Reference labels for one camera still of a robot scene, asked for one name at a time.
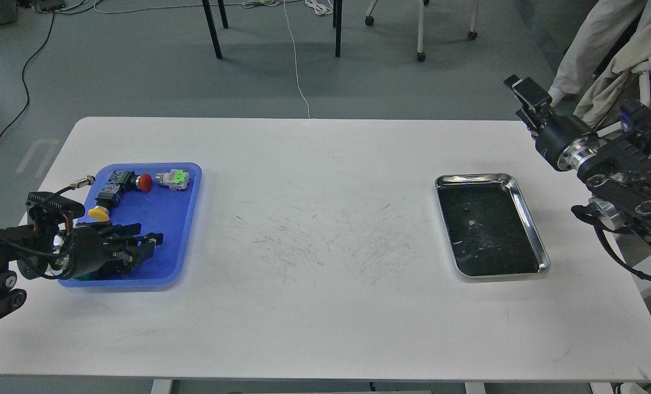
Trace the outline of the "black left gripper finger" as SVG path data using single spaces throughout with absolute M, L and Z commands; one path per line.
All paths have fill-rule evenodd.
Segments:
M 106 266 L 110 270 L 133 270 L 154 255 L 164 238 L 164 234 L 113 235 L 106 242 L 111 253 Z
M 99 230 L 98 236 L 103 244 L 122 244 L 122 242 L 126 244 L 131 240 L 139 240 L 140 238 L 138 235 L 140 234 L 140 231 L 140 223 L 128 225 L 111 224 Z

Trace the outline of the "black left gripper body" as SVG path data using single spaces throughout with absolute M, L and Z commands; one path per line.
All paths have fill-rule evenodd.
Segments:
M 111 224 L 89 224 L 73 229 L 74 245 L 68 255 L 68 265 L 60 279 L 68 280 L 97 271 L 115 259 L 108 240 L 114 232 Z

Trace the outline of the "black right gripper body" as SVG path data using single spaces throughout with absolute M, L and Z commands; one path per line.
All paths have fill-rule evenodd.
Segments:
M 535 132 L 535 148 L 554 170 L 578 170 L 597 154 L 596 132 L 575 115 L 549 115 Z

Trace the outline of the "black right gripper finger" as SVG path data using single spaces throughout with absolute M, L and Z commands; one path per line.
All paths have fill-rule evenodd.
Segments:
M 516 112 L 520 119 L 546 119 L 554 114 L 550 94 L 533 78 L 520 78 L 513 74 L 503 84 L 520 101 L 521 107 Z
M 544 128 L 544 123 L 541 118 L 538 118 L 532 112 L 525 109 L 518 109 L 516 116 L 526 125 L 531 137 L 538 137 Z

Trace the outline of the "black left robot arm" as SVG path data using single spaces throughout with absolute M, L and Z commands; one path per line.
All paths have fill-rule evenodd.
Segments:
M 88 175 L 57 192 L 31 192 L 26 199 L 28 222 L 0 229 L 0 319 L 25 304 L 26 291 L 15 286 L 19 274 L 47 280 L 128 274 L 163 243 L 161 233 L 142 235 L 139 223 L 96 220 L 75 225 L 84 206 L 63 193 L 94 182 Z

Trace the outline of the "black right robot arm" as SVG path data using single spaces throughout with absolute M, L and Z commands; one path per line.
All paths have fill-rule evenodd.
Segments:
M 610 247 L 605 232 L 634 234 L 651 248 L 651 110 L 639 101 L 620 108 L 620 129 L 601 136 L 575 115 L 559 115 L 551 97 L 532 78 L 511 75 L 504 85 L 520 101 L 516 115 L 526 124 L 538 154 L 554 170 L 574 170 L 591 192 L 573 214 L 595 230 L 604 250 L 641 280 L 651 275 L 628 266 Z

